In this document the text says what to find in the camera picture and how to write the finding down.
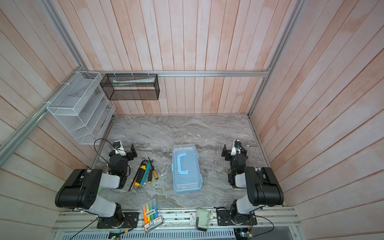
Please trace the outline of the blue plastic tool box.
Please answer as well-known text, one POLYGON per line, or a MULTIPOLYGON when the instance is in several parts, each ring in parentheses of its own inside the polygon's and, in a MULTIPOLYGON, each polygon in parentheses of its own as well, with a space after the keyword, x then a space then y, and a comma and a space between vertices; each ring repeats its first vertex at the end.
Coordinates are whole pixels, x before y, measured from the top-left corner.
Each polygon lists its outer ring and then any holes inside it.
POLYGON ((177 145, 172 151, 173 188, 177 193, 197 192, 202 188, 199 154, 194 144, 177 145))

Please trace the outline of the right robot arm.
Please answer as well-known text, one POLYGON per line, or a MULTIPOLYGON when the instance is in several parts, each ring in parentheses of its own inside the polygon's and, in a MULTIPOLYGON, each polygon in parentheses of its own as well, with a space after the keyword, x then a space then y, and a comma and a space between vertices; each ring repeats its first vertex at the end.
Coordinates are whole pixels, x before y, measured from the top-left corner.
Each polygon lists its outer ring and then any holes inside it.
POLYGON ((247 190, 244 197, 231 204, 230 216, 234 224, 254 223, 254 211, 284 203, 284 193, 273 170, 269 167, 247 166, 247 150, 242 147, 241 142, 235 140, 231 150, 224 146, 222 157, 230 162, 229 184, 233 188, 247 190))

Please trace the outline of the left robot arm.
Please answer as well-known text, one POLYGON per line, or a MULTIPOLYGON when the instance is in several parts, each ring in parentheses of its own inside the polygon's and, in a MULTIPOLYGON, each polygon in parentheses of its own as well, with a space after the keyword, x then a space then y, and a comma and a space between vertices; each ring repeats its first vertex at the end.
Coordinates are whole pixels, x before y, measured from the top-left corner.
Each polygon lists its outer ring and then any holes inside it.
POLYGON ((97 216, 98 229, 129 230, 137 227, 139 213, 124 213, 118 203, 98 195, 99 189, 123 189, 131 168, 128 165, 137 157, 134 145, 125 151, 122 142, 113 143, 108 162, 109 172, 101 169, 75 169, 58 191, 55 204, 59 208, 78 209, 97 216))

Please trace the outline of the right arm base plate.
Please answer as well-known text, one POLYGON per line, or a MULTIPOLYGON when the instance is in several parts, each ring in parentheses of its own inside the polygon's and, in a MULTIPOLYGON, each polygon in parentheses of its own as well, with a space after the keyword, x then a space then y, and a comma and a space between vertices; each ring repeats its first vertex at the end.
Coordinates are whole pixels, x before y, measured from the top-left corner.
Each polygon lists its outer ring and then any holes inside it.
POLYGON ((254 214, 242 215, 223 208, 216 209, 216 214, 219 226, 257 225, 257 218, 254 214))

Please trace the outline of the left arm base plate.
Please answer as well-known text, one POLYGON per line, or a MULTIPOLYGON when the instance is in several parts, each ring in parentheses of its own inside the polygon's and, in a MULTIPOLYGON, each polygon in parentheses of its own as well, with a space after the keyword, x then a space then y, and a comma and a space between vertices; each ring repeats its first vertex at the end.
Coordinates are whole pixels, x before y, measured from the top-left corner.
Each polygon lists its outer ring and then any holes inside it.
POLYGON ((122 212, 121 215, 116 215, 110 218, 99 218, 97 229, 136 228, 139 216, 139 212, 122 212))

